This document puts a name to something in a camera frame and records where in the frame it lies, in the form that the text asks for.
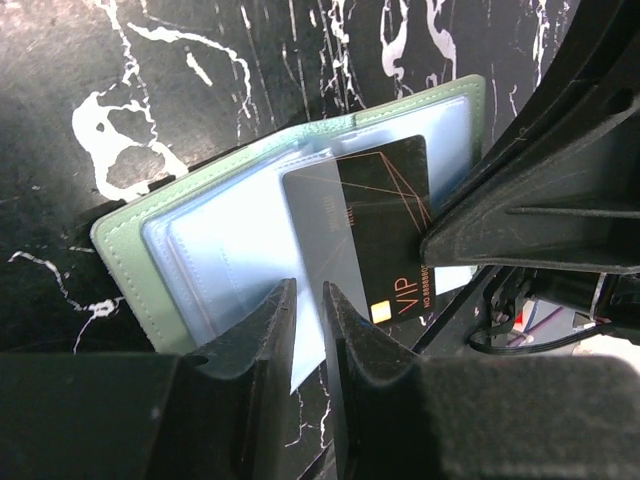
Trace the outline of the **black VIP credit card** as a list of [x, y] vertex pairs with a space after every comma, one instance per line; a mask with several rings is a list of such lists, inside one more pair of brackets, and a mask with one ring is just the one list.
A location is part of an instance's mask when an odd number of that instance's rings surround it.
[[374, 324], [433, 308], [419, 245], [431, 223], [421, 135], [287, 172], [282, 186], [316, 303], [332, 283]]

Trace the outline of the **mint green card holder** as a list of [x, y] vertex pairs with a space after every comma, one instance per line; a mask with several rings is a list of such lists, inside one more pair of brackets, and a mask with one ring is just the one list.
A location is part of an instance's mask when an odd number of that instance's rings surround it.
[[[294, 279], [293, 380], [300, 383], [325, 357], [323, 307], [309, 285], [283, 175], [421, 135], [428, 230], [480, 159], [485, 91], [485, 80], [470, 75], [274, 133], [101, 218], [92, 241], [159, 353], [195, 351], [245, 319], [282, 280]], [[438, 294], [470, 278], [468, 267], [431, 269], [433, 307]]]

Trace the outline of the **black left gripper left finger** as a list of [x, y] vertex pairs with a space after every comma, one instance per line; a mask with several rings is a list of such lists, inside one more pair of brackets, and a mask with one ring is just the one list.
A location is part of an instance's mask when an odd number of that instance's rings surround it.
[[5, 354], [5, 479], [275, 479], [297, 285], [188, 355]]

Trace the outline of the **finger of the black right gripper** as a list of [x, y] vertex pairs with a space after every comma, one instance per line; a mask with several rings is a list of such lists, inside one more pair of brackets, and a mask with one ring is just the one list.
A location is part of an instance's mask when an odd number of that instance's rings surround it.
[[429, 266], [638, 273], [638, 55], [438, 221], [421, 253]]
[[639, 31], [639, 2], [582, 1], [540, 85], [482, 160], [524, 151], [595, 88]]

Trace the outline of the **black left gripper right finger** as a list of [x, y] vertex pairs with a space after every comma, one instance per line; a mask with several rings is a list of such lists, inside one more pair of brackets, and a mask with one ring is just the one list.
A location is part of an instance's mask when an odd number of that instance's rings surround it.
[[635, 479], [639, 377], [605, 356], [411, 352], [323, 286], [341, 479]]

